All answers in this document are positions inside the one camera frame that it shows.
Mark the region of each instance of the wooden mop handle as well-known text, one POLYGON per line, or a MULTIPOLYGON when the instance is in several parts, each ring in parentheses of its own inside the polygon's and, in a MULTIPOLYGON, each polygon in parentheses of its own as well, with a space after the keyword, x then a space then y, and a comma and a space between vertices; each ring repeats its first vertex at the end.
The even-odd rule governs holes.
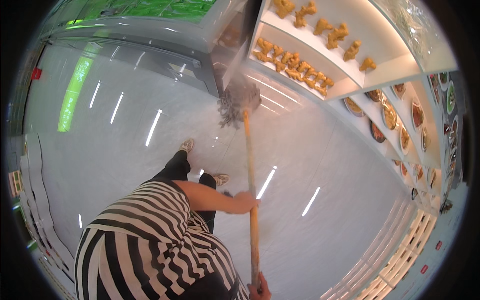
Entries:
MULTIPOLYGON (((255 177, 253 176, 253 152, 252 140, 250 138, 250 126, 248 123, 248 112, 243 112, 243 122, 245 124, 245 139, 247 142, 247 168, 248 168, 248 189, 252 197, 256 197, 255 177)), ((258 251, 258 208, 255 206, 250 210, 250 253, 252 258, 252 284, 258 289, 260 280, 258 279, 260 254, 258 251)))

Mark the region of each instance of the woman's hand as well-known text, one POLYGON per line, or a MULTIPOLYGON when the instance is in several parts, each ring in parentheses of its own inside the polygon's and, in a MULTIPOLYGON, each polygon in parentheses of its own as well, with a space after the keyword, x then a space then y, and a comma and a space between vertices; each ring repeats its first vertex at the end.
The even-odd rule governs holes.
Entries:
POLYGON ((260 279, 260 289, 262 292, 258 293, 254 285, 247 285, 248 289, 250 290, 250 300, 270 300, 272 293, 270 293, 270 290, 268 289, 268 284, 265 280, 264 274, 260 272, 258 278, 260 279))
POLYGON ((259 203, 260 200, 253 198, 250 192, 239 192, 230 201, 231 208, 228 213, 245 214, 259 203))

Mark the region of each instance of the woman's arm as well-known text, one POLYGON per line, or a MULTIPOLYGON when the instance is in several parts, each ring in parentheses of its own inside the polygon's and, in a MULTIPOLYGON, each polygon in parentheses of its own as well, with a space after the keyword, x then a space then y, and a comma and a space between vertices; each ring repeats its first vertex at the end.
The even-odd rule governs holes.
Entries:
POLYGON ((260 203, 260 200, 253 198, 249 192, 239 192, 231 198, 204 184, 182 180, 173 182, 187 195, 191 210, 220 210, 231 214, 245 214, 260 203))

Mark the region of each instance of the red label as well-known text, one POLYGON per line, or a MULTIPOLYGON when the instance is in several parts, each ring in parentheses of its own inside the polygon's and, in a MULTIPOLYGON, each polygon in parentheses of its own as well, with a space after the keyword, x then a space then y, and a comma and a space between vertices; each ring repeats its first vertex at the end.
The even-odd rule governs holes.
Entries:
POLYGON ((423 268, 420 270, 420 273, 425 274, 427 270, 428 270, 428 266, 424 265, 423 268))

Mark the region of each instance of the green light strip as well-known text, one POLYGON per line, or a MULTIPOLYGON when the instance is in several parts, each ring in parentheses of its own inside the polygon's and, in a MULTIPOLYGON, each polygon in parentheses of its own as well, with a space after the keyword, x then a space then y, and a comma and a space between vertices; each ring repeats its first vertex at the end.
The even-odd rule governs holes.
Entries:
POLYGON ((100 51, 100 48, 101 46, 97 43, 88 43, 84 48, 82 55, 78 59, 75 70, 73 71, 72 77, 68 84, 67 91, 63 97, 57 131, 67 132, 70 130, 73 112, 75 111, 75 105, 77 104, 78 96, 82 90, 82 86, 84 85, 84 81, 88 75, 88 72, 90 71, 93 59, 100 51))

